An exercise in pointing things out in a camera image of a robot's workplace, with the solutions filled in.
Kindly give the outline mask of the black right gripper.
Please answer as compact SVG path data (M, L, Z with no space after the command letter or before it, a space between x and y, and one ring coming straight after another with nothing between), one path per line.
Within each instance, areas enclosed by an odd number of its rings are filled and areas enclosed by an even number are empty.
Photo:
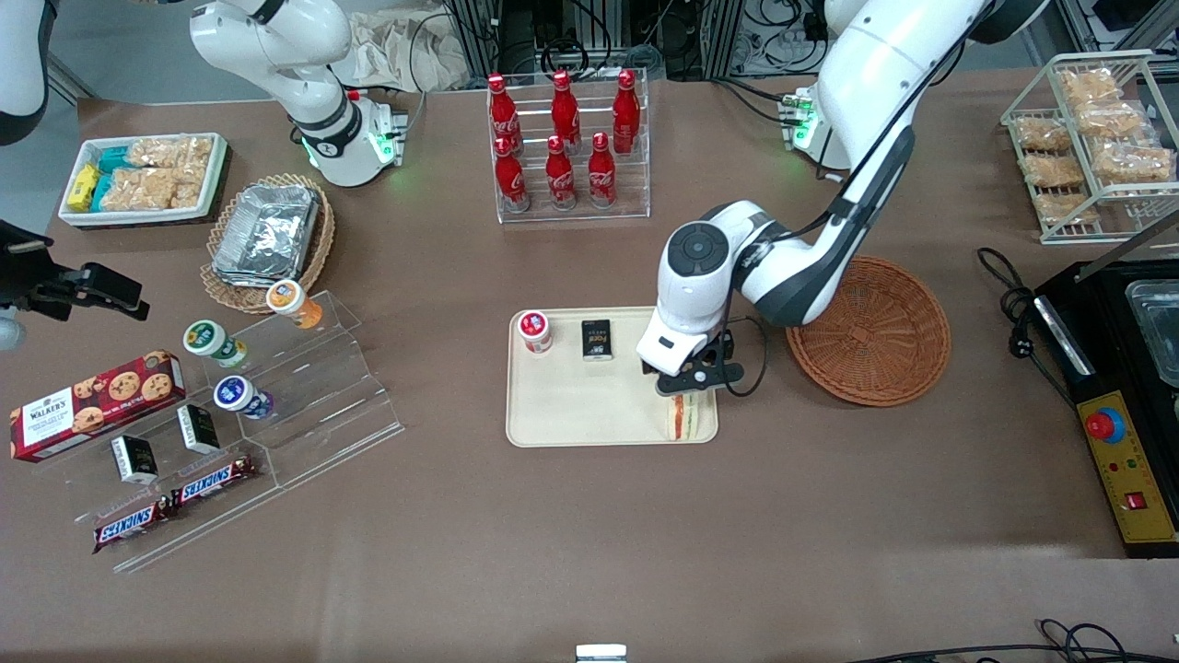
M59 314L59 303L39 295L42 283L55 278L66 306L101 308L132 320L147 320L150 306L136 280L99 263L55 265L48 248L54 239L1 221L1 309Z

